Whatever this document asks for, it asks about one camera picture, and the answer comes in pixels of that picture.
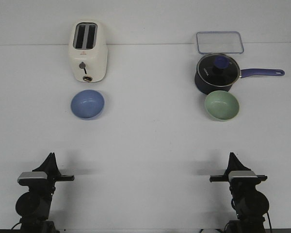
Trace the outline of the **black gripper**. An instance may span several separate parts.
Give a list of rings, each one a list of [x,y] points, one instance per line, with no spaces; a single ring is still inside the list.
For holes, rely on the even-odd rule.
[[[50,152],[44,162],[33,170],[35,178],[31,185],[31,191],[38,194],[54,194],[56,182],[74,181],[74,175],[63,175],[60,173],[54,152]]]
[[[210,182],[211,183],[212,182],[228,182],[228,175],[232,170],[249,171],[251,169],[244,166],[240,162],[240,160],[237,158],[235,153],[231,152],[229,154],[228,166],[224,174],[223,175],[210,175]],[[245,192],[253,191],[256,189],[256,185],[267,180],[266,175],[257,175],[257,177],[258,178],[256,180],[248,179],[247,181],[245,180],[241,181],[239,179],[239,180],[233,181],[232,184],[228,182],[230,192],[231,193],[245,193]]]

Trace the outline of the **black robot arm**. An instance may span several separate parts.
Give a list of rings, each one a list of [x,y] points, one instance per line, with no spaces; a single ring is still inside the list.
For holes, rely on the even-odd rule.
[[[55,153],[51,152],[36,169],[22,172],[17,179],[21,186],[28,187],[16,202],[16,212],[21,233],[58,233],[53,221],[49,220],[50,207],[57,182],[73,181],[73,175],[63,175],[58,169]]]
[[[266,175],[257,175],[244,166],[235,153],[229,154],[227,168],[222,175],[211,175],[210,182],[228,182],[232,195],[231,206],[237,219],[230,220],[224,233],[264,233],[265,218],[269,201],[256,189],[256,186],[268,179]]]

